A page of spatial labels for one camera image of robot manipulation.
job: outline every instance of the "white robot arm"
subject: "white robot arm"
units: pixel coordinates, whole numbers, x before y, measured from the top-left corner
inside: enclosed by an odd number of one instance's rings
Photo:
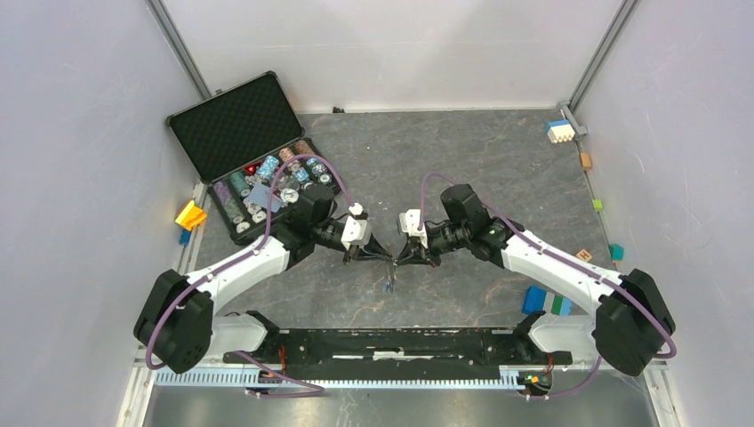
[[[623,276],[600,268],[548,245],[520,224],[490,217],[468,184],[454,185],[440,198],[449,219],[434,227],[420,227],[418,209],[400,215],[398,227],[408,239],[397,264],[437,267],[439,255],[466,248],[479,260],[537,280],[586,311],[575,316],[541,311],[521,322],[519,332],[539,351],[566,350],[574,359],[600,355],[624,374],[639,375],[665,339],[623,294],[646,308],[667,335],[675,331],[656,284],[643,271]],[[619,285],[620,292],[606,283]]]

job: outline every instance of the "open case lid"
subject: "open case lid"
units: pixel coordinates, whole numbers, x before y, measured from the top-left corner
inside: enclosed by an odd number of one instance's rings
[[[304,129],[274,72],[167,118],[204,182],[303,136]]]

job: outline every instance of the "blue block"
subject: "blue block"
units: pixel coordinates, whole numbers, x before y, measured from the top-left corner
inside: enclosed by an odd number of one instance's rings
[[[524,314],[532,314],[535,311],[542,310],[544,307],[544,299],[547,296],[547,292],[540,289],[537,286],[529,286],[526,289],[526,295],[524,297],[524,307],[521,308],[521,312]]]
[[[562,125],[570,125],[571,122],[568,120],[557,120],[555,122],[549,122],[547,123],[547,126],[544,128],[544,132],[549,132],[549,130],[555,126],[562,126]]]
[[[610,249],[610,257],[613,258],[613,261],[623,261],[623,246],[611,243],[607,247]]]
[[[188,246],[190,240],[191,240],[191,231],[183,230],[180,233],[180,238],[178,240],[178,243],[184,246]]]

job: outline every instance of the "gray marble floor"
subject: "gray marble floor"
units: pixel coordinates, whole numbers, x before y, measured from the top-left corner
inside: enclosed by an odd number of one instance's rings
[[[397,254],[400,212],[419,206],[429,172],[468,182],[485,200],[551,245],[572,254],[586,248],[596,265],[611,265],[605,233],[591,204],[572,143],[551,144],[544,132],[556,111],[438,111],[302,116],[323,155],[374,218],[374,234]],[[429,220],[443,220],[428,186]],[[220,216],[209,212],[197,268],[238,250]],[[524,316],[524,291],[534,282],[461,251],[432,269],[398,269],[393,294],[383,291],[385,264],[341,263],[318,248],[293,269],[259,283],[222,311],[259,310],[282,327],[508,326]]]

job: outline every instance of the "metal frame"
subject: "metal frame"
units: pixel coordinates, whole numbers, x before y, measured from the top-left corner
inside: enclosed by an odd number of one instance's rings
[[[209,100],[212,98],[212,92],[209,86],[202,77],[202,73],[199,72],[197,64],[194,59],[191,58],[186,43],[183,42],[183,38],[180,36],[178,29],[175,27],[175,22],[172,21],[170,13],[168,13],[162,0],[147,0],[147,5],[155,15],[155,20],[160,28],[163,30],[167,43],[172,47],[172,51],[175,53],[175,57],[180,62],[183,69],[186,70],[188,78],[191,79],[191,83],[196,87],[197,92],[203,100]]]
[[[618,12],[613,17],[613,21],[610,22],[610,26],[602,37],[602,41],[599,42],[597,50],[591,57],[590,63],[584,71],[581,80],[579,80],[579,84],[576,85],[574,94],[571,95],[570,103],[572,111],[576,111],[579,106],[581,106],[586,92],[594,82],[595,77],[599,73],[599,69],[602,68],[602,64],[605,62],[607,54],[613,49],[615,40],[626,26],[626,22],[634,12],[638,2],[639,0],[623,0],[623,3],[618,8]]]

